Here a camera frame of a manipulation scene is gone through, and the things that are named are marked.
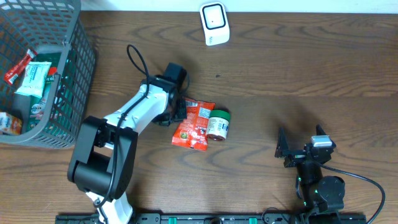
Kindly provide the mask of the orange snack packet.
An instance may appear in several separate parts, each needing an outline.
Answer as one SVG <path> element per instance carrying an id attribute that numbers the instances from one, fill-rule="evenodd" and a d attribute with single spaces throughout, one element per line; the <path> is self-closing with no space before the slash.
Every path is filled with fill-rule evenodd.
<path id="1" fill-rule="evenodd" d="M 197 151 L 206 151 L 208 147 L 206 129 L 215 103 L 186 98 L 185 106 L 187 118 L 179 124 L 172 137 L 172 144 Z"/>

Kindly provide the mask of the green lid spice jar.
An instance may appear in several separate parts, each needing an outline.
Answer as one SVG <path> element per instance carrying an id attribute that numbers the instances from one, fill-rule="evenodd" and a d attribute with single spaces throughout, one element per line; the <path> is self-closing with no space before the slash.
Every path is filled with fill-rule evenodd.
<path id="1" fill-rule="evenodd" d="M 206 129 L 206 137 L 214 141 L 224 141 L 228 135 L 230 119 L 231 115 L 227 111 L 211 111 Z"/>

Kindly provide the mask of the mint green wipes pack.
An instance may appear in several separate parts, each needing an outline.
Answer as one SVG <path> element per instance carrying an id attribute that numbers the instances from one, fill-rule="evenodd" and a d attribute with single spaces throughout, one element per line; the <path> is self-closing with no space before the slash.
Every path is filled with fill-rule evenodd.
<path id="1" fill-rule="evenodd" d="M 51 62 L 30 62 L 25 68 L 24 79 L 16 94 L 41 98 L 51 64 Z"/>

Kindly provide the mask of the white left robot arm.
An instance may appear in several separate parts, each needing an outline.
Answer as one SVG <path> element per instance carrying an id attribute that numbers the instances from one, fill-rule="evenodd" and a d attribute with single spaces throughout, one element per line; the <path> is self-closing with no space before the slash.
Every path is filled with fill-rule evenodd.
<path id="1" fill-rule="evenodd" d="M 137 94 L 104 118 L 81 124 L 67 177 L 93 201 L 103 223 L 128 223 L 133 209 L 126 189 L 140 133 L 151 123 L 168 126 L 186 117 L 181 99 L 184 75 L 156 75 Z"/>

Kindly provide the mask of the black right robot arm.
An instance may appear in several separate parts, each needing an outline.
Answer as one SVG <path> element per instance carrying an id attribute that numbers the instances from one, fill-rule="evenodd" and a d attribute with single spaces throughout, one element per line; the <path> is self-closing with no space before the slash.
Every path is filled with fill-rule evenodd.
<path id="1" fill-rule="evenodd" d="M 345 182 L 337 176 L 324 176 L 321 166 L 331 160 L 336 144 L 322 127 L 316 126 L 316 135 L 302 150 L 291 150 L 282 128 L 279 129 L 275 150 L 276 158 L 284 158 L 284 167 L 297 170 L 297 183 L 305 204 L 302 220 L 309 221 L 312 215 L 334 213 L 344 208 Z"/>

